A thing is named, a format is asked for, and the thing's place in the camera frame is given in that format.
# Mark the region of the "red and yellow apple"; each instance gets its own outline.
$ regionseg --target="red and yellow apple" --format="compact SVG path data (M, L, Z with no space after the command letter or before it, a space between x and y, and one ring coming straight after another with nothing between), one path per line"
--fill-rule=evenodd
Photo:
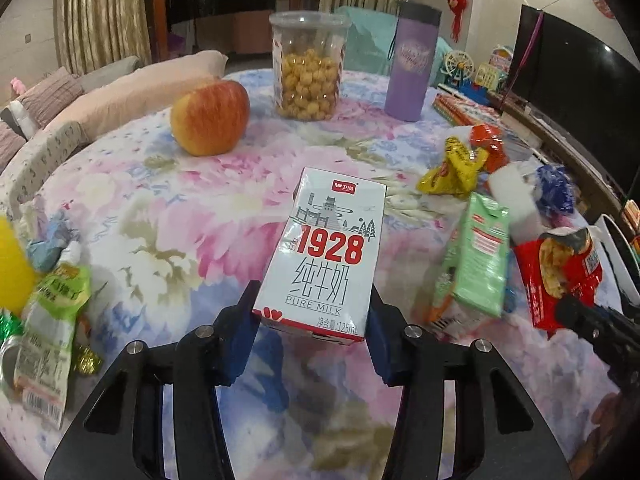
M171 128L180 146L195 156L231 151L249 121L249 96L236 81L217 81L178 99Z

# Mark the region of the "thermos bottle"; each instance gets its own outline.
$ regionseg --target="thermos bottle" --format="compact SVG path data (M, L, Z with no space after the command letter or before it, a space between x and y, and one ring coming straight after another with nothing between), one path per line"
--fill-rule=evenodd
M386 90L385 112L401 121L419 121L438 42L438 9L400 2L394 60Z

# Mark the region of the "television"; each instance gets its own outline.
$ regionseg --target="television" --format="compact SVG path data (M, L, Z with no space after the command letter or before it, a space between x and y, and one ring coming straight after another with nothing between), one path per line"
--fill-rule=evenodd
M515 78L540 10L522 6L507 86ZM610 46L551 14L513 83L513 93L569 133L571 143L618 192L632 190L640 167L640 71Z

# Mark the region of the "plastic jar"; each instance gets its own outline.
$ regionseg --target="plastic jar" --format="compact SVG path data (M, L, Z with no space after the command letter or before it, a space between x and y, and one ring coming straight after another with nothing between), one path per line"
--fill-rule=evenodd
M325 12L291 11L272 14L269 21L277 113L302 121L331 118L351 20Z

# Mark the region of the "red snack bag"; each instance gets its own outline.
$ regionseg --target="red snack bag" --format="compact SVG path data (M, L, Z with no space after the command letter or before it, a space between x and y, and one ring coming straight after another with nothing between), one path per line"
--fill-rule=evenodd
M509 163L509 157L504 153L502 143L502 132L495 126L480 124L471 128L469 142L472 148L484 148L489 152L489 158L484 164L484 168L493 173Z
M593 306L602 265L587 228L569 234L546 233L514 252L534 327L551 333L564 328L556 322L556 303L565 294Z

